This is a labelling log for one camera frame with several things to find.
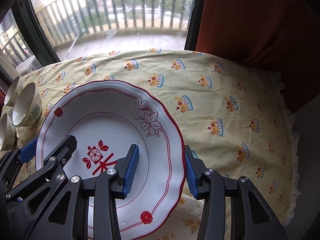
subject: yellow tablecloth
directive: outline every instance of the yellow tablecloth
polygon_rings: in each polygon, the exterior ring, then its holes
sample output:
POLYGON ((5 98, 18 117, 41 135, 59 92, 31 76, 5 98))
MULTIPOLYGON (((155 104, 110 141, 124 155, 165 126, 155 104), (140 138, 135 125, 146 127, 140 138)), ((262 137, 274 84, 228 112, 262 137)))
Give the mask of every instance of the yellow tablecloth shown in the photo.
MULTIPOLYGON (((32 72, 22 81, 37 84, 43 112, 32 127, 17 128, 18 145, 39 134, 48 112, 65 93, 105 79, 130 82, 160 99, 179 125, 185 144, 207 167, 230 178, 248 176, 279 220, 285 221, 294 187, 294 154, 278 92, 266 72, 212 55, 167 49, 114 51, 32 72)), ((3 108, 3 113, 10 111, 3 108)), ((18 180, 34 170, 34 161, 25 164, 18 180)))

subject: red flower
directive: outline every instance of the red flower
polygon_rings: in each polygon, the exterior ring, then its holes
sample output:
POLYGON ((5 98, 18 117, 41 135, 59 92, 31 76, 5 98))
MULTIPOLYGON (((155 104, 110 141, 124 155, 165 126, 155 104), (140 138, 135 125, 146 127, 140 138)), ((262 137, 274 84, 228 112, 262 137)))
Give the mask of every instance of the red flower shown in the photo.
POLYGON ((60 117, 63 115, 63 111, 62 111, 62 108, 61 107, 58 107, 55 111, 54 111, 54 115, 56 117, 60 117))
POLYGON ((143 211, 140 215, 140 219, 144 224, 151 224, 153 218, 149 211, 143 211))

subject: balcony floor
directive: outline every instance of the balcony floor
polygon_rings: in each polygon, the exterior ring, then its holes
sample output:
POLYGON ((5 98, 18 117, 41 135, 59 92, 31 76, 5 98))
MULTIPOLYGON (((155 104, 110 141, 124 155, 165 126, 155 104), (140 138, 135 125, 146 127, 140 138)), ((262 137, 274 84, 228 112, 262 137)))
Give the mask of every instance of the balcony floor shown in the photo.
MULTIPOLYGON (((75 43, 67 59, 83 55, 99 54, 113 50, 141 50, 151 48, 184 49, 186 37, 179 35, 128 35, 113 36, 111 39, 97 39, 83 43, 75 43)), ((61 61, 66 59, 69 48, 55 49, 61 61)))

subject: ribbed blue pad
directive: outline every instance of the ribbed blue pad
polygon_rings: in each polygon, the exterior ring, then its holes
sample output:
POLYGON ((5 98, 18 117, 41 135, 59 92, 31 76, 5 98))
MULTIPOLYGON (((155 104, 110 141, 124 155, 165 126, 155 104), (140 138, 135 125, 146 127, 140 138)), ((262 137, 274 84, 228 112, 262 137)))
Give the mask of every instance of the ribbed blue pad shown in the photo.
POLYGON ((197 179, 196 179, 195 173, 193 172, 193 169, 187 154, 186 154, 186 169, 187 169, 187 182, 188 182, 189 191, 194 198, 197 198, 198 196, 197 179))
POLYGON ((133 154, 131 156, 130 163, 128 165, 128 169, 124 176, 124 186, 123 186, 123 194, 125 197, 130 193, 134 175, 136 173, 137 165, 139 161, 139 147, 136 146, 134 148, 133 154))

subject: white plate with red rim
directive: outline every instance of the white plate with red rim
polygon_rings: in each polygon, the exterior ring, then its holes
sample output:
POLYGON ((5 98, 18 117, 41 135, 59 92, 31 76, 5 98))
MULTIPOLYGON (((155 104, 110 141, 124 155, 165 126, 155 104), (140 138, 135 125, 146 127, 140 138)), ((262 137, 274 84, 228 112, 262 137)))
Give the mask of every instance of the white plate with red rim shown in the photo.
MULTIPOLYGON (((43 122, 36 149, 36 170, 67 136, 77 149, 65 165, 68 178, 98 176, 139 146, 131 192, 116 200, 122 240, 157 230, 180 200, 185 181, 182 134, 165 106, 146 90, 118 80, 94 81, 73 89, 43 122)), ((93 238, 93 198, 88 236, 93 238)))

